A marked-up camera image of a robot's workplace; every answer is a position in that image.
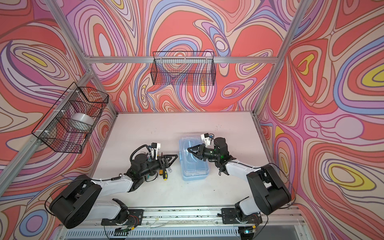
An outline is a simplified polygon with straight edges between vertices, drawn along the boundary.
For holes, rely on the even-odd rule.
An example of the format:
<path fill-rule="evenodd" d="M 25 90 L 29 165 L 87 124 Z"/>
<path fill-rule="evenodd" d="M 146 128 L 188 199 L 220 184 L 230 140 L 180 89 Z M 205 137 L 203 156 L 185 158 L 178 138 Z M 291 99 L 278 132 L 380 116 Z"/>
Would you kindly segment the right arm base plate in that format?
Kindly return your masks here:
<path fill-rule="evenodd" d="M 224 224 L 252 224 L 258 226 L 263 222 L 262 217 L 258 213 L 245 215 L 237 208 L 222 208 L 221 212 L 217 214 L 222 218 Z"/>

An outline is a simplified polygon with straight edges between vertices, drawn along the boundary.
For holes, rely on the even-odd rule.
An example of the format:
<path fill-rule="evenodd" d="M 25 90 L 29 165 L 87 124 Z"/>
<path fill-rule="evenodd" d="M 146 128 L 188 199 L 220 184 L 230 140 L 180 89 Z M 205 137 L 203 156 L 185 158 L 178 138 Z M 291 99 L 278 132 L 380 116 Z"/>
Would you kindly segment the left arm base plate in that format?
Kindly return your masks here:
<path fill-rule="evenodd" d="M 142 224 L 144 209 L 121 210 L 114 219 L 102 219 L 102 226 L 137 227 Z"/>

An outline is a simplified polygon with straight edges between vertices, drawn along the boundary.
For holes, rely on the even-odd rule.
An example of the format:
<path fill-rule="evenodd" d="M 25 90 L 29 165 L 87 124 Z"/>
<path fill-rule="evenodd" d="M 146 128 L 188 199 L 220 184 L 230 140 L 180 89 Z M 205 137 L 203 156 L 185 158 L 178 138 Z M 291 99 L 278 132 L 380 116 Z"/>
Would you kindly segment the blue plastic tool box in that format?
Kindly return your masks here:
<path fill-rule="evenodd" d="M 208 162 L 197 159 L 188 152 L 188 148 L 203 144 L 200 135 L 185 135 L 179 140 L 179 158 L 182 178 L 186 182 L 203 180 L 210 173 Z"/>

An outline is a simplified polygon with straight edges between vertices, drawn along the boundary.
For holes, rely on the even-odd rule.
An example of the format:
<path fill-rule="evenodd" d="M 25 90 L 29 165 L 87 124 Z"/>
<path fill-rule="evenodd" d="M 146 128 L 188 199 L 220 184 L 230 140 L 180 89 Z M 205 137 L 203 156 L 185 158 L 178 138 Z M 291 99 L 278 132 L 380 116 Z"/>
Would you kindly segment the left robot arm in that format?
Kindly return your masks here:
<path fill-rule="evenodd" d="M 56 217 L 67 229 L 84 221 L 101 220 L 102 226 L 127 226 L 131 231 L 141 224 L 137 213 L 131 213 L 121 200 L 102 198 L 118 193 L 136 191 L 149 177 L 157 178 L 178 159 L 178 155 L 159 154 L 160 145 L 142 145 L 130 155 L 130 168 L 126 173 L 109 179 L 92 179 L 86 175 L 76 177 L 52 200 L 45 203 L 47 212 Z"/>

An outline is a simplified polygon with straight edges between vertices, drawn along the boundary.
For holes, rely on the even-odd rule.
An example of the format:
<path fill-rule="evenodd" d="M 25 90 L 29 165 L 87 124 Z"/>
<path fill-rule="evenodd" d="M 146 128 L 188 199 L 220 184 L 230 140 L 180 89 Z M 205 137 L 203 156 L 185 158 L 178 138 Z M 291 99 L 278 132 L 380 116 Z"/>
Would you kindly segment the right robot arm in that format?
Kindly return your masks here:
<path fill-rule="evenodd" d="M 229 219 L 247 224 L 257 214 L 268 216 L 292 201 L 292 194 L 274 167 L 270 164 L 254 167 L 237 161 L 230 154 L 225 138 L 214 139 L 213 148 L 200 144 L 189 147 L 188 152 L 196 159 L 214 163 L 220 174 L 235 176 L 249 184 L 251 197 L 237 202 L 231 213 L 230 209 L 222 209 L 219 216 L 224 224 Z"/>

